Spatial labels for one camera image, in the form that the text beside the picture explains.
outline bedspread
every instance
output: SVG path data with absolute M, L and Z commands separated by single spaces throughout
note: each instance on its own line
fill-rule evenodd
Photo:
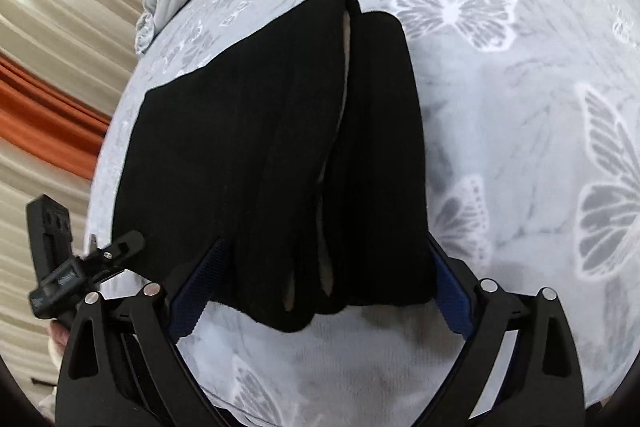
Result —
M 191 0 L 171 20 L 140 60 L 100 154 L 86 227 L 100 245 L 111 238 L 145 91 L 300 1 Z M 431 232 L 508 291 L 555 288 L 587 401 L 612 393 L 640 349 L 640 0 L 359 1 L 404 26 Z M 140 285 L 125 273 L 103 291 Z M 461 342 L 432 304 L 348 308 L 286 335 L 210 303 L 178 347 L 213 402 L 247 425 L 369 427 L 410 425 Z M 507 355 L 478 412 L 491 406 Z

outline black folded cloth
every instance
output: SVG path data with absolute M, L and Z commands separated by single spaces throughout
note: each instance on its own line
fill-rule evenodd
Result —
M 398 20 L 307 0 L 146 94 L 113 237 L 142 232 L 127 267 L 172 292 L 224 238 L 214 299 L 281 331 L 347 305 L 424 303 L 424 167 Z

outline curtain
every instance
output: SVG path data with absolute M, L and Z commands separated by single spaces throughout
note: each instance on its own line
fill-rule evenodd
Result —
M 0 52 L 107 115 L 136 65 L 142 0 L 0 0 Z
M 90 180 L 108 124 L 0 54 L 0 137 Z
M 28 396 L 50 393 L 31 378 L 58 379 L 47 350 L 47 321 L 31 314 L 27 293 L 36 286 L 26 231 L 25 205 L 43 192 L 71 217 L 74 251 L 81 252 L 90 182 L 47 164 L 0 139 L 0 352 Z

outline orange curtain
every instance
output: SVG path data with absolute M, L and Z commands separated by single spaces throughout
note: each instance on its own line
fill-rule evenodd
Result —
M 0 137 L 90 180 L 109 118 L 0 55 Z

